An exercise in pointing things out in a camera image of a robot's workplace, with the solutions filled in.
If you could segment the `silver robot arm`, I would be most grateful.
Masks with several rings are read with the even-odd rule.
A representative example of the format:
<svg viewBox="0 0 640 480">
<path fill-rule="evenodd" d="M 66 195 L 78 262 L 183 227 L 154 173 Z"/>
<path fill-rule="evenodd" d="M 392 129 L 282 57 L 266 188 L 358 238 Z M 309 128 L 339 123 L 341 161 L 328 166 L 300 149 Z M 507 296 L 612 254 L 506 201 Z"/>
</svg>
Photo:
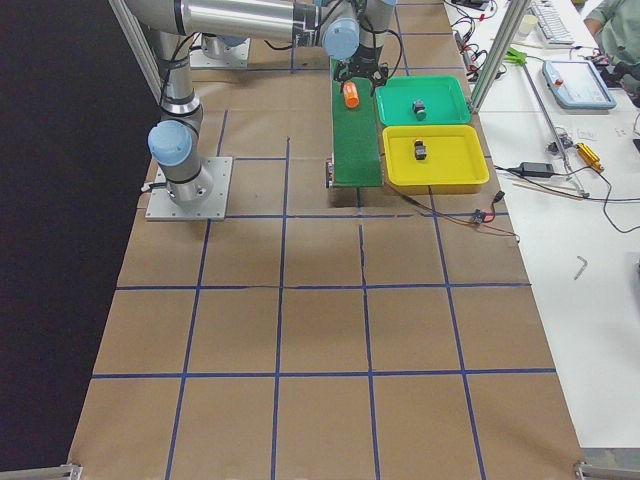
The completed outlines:
<svg viewBox="0 0 640 480">
<path fill-rule="evenodd" d="M 186 33 L 320 48 L 335 62 L 335 81 L 363 78 L 376 90 L 390 76 L 380 57 L 395 8 L 394 1 L 181 1 L 176 22 Z"/>
<path fill-rule="evenodd" d="M 174 203 L 202 200 L 210 193 L 213 177 L 197 158 L 203 106 L 192 84 L 193 40 L 201 34 L 316 46 L 326 9 L 291 1 L 126 1 L 124 5 L 142 25 L 160 80 L 161 121 L 148 136 L 151 155 Z"/>
</svg>

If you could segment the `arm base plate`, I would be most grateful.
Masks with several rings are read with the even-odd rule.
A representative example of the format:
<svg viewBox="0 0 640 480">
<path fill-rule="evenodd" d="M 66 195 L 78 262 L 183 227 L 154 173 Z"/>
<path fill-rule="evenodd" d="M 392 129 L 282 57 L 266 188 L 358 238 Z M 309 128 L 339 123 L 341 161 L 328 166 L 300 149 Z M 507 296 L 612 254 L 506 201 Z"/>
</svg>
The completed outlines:
<svg viewBox="0 0 640 480">
<path fill-rule="evenodd" d="M 190 65 L 194 70 L 244 70 L 248 66 L 250 40 L 229 46 L 219 37 L 203 36 L 190 52 Z"/>
<path fill-rule="evenodd" d="M 156 183 L 149 196 L 146 219 L 149 221 L 222 221 L 226 217 L 232 177 L 232 157 L 201 157 L 199 175 L 191 182 L 168 182 L 157 167 Z"/>
</svg>

